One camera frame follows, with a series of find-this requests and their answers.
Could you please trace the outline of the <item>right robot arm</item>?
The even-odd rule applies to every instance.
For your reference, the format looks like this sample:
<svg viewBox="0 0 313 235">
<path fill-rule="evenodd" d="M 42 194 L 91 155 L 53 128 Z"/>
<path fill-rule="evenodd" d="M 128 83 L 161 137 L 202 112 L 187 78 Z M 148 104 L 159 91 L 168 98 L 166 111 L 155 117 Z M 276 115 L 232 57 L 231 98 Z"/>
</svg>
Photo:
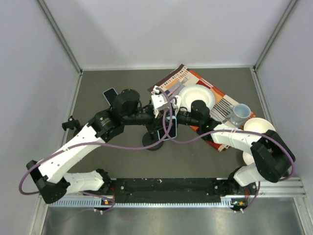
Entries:
<svg viewBox="0 0 313 235">
<path fill-rule="evenodd" d="M 266 180 L 277 183 L 293 174 L 295 156 L 274 130 L 262 132 L 232 128 L 214 120 L 202 100 L 192 102 L 191 110 L 178 111 L 177 123 L 197 127 L 200 138 L 225 144 L 252 156 L 254 162 L 237 168 L 228 177 L 232 193 L 241 193 L 247 185 Z"/>
</svg>

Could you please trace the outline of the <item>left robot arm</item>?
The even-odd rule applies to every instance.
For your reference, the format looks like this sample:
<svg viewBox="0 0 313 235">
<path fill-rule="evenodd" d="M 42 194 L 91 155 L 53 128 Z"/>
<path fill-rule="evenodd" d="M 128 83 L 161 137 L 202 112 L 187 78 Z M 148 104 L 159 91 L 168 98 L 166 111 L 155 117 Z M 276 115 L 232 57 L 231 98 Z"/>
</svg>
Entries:
<svg viewBox="0 0 313 235">
<path fill-rule="evenodd" d="M 52 204 L 67 194 L 88 192 L 103 195 L 110 191 L 112 181 L 103 169 L 87 173 L 69 173 L 86 155 L 108 145 L 122 134 L 126 125 L 144 125 L 153 133 L 160 123 L 159 113 L 168 106 L 166 93 L 155 86 L 151 101 L 141 106 L 140 95 L 132 89 L 110 95 L 109 108 L 94 115 L 75 136 L 45 160 L 30 161 L 26 167 L 39 194 Z"/>
</svg>

